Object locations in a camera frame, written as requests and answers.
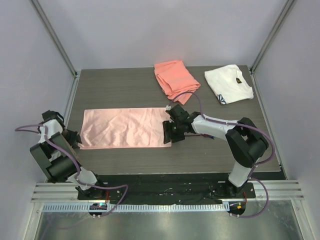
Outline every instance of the wood grain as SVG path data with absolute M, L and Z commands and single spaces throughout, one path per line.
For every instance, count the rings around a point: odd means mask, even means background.
M 239 120 L 250 118 L 267 132 L 267 126 L 256 94 L 252 100 L 220 105 L 208 86 L 204 72 L 219 66 L 191 66 L 187 69 L 201 84 L 196 91 L 206 115 Z M 243 77 L 253 86 L 247 66 L 239 66 Z M 68 128 L 80 131 L 85 109 L 165 107 L 169 100 L 162 92 L 153 68 L 117 68 L 82 70 Z M 189 113 L 199 110 L 199 103 L 191 97 L 184 105 Z M 270 148 L 262 157 L 271 153 Z M 230 172 L 234 158 L 228 144 L 220 139 L 201 136 L 187 137 L 172 147 L 118 148 L 79 150 L 81 164 L 100 175 L 158 174 L 158 173 L 224 173 Z M 260 172 L 279 171 L 276 158 L 257 168 Z

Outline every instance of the pink towel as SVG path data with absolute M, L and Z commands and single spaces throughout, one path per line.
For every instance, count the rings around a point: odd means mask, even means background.
M 168 99 L 174 99 L 182 92 L 195 92 L 201 85 L 188 72 L 184 63 L 179 60 L 166 61 L 154 65 L 155 77 Z M 191 93 L 183 94 L 174 101 L 185 104 L 191 97 Z
M 80 149 L 161 148 L 162 122 L 170 116 L 163 107 L 84 110 Z

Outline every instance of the gray floor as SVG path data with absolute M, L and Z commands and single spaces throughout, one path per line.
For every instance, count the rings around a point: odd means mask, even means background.
M 255 125 L 267 131 L 267 126 L 255 94 L 252 100 L 220 105 L 209 88 L 204 72 L 217 66 L 192 66 L 189 72 L 201 84 L 196 91 L 203 111 L 210 117 L 225 120 L 250 118 Z M 243 77 L 253 86 L 247 66 L 240 66 Z M 82 70 L 68 128 L 80 131 L 85 109 L 165 107 L 169 100 L 162 92 L 153 68 L 91 69 Z M 199 110 L 195 97 L 184 108 Z M 265 159 L 271 150 L 262 157 Z M 156 173 L 223 173 L 230 172 L 234 158 L 228 144 L 220 139 L 188 137 L 172 147 L 118 148 L 79 150 L 81 164 L 100 175 L 156 174 Z M 276 158 L 257 168 L 257 171 L 279 171 Z
M 249 201 L 244 215 L 261 210 Z M 260 216 L 230 217 L 225 211 L 113 213 L 87 219 L 87 212 L 44 212 L 36 240 L 303 240 L 291 201 L 270 201 Z

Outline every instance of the folded white towel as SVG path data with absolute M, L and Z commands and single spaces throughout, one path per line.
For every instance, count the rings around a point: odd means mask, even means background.
M 205 71 L 204 77 L 222 105 L 254 98 L 252 87 L 247 84 L 237 65 Z

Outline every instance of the white wall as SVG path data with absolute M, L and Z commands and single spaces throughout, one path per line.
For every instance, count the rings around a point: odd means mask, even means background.
M 285 0 L 39 0 L 74 67 L 251 66 Z
M 257 70 L 286 173 L 320 227 L 320 2 L 299 0 Z
M 21 240 L 30 199 L 44 174 L 29 148 L 39 137 L 14 132 L 63 113 L 72 77 L 28 0 L 0 2 L 0 238 Z

